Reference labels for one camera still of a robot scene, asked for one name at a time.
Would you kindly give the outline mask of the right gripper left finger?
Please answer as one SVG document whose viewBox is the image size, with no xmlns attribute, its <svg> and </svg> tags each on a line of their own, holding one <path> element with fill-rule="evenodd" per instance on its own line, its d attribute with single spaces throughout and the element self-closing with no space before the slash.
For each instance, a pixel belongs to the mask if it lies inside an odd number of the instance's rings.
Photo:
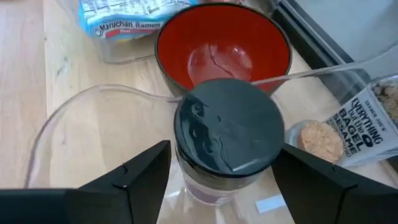
<svg viewBox="0 0 398 224">
<path fill-rule="evenodd" d="M 170 163 L 163 140 L 77 189 L 0 190 L 0 224 L 156 224 Z"/>
</svg>

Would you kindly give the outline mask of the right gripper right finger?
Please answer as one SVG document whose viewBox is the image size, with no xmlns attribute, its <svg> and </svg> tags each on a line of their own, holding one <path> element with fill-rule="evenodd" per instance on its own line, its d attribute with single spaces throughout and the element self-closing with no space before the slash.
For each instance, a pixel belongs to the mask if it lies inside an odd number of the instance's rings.
<svg viewBox="0 0 398 224">
<path fill-rule="evenodd" d="M 295 224 L 398 224 L 398 189 L 289 144 L 272 171 Z"/>
</svg>

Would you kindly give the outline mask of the white cap bagel seasoning jar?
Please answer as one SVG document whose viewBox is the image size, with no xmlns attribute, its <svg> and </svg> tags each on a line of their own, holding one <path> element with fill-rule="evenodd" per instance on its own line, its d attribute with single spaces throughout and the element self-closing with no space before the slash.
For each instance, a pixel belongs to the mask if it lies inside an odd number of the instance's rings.
<svg viewBox="0 0 398 224">
<path fill-rule="evenodd" d="M 398 74 L 377 78 L 344 103 L 301 102 L 285 141 L 342 167 L 398 156 Z"/>
</svg>

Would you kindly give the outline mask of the purple label spice jar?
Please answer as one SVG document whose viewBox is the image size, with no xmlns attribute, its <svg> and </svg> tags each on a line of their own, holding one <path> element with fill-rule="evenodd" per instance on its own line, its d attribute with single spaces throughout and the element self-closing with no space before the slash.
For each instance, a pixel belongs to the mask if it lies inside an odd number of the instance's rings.
<svg viewBox="0 0 398 224">
<path fill-rule="evenodd" d="M 210 205 L 255 182 L 284 145 L 284 120 L 262 90 L 232 78 L 189 91 L 174 116 L 176 156 L 188 191 Z"/>
</svg>

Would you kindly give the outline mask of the blue ramen pack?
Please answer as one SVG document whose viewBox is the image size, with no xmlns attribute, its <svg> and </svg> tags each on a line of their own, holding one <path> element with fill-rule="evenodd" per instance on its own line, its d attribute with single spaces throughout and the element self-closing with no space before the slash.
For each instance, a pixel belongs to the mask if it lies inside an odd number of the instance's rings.
<svg viewBox="0 0 398 224">
<path fill-rule="evenodd" d="M 80 27 L 98 39 L 138 39 L 199 0 L 79 0 Z"/>
</svg>

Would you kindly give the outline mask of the red and black bowl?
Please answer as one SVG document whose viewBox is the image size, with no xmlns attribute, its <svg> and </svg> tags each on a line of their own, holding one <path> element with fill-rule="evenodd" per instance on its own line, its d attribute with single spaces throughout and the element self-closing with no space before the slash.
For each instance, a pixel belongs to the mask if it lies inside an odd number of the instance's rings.
<svg viewBox="0 0 398 224">
<path fill-rule="evenodd" d="M 287 75 L 292 47 L 270 17 L 226 2 L 188 7 L 161 28 L 155 57 L 174 96 L 216 78 L 256 82 Z"/>
</svg>

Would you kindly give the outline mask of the black aluminium table frame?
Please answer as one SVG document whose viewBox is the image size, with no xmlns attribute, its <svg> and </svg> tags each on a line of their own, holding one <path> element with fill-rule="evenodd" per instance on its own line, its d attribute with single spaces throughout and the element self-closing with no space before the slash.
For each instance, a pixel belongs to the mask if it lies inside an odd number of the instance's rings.
<svg viewBox="0 0 398 224">
<path fill-rule="evenodd" d="M 351 63 L 353 59 L 299 6 L 297 0 L 277 0 L 271 14 L 312 69 Z M 359 93 L 371 78 L 362 68 L 330 72 L 321 82 L 341 103 Z"/>
</svg>

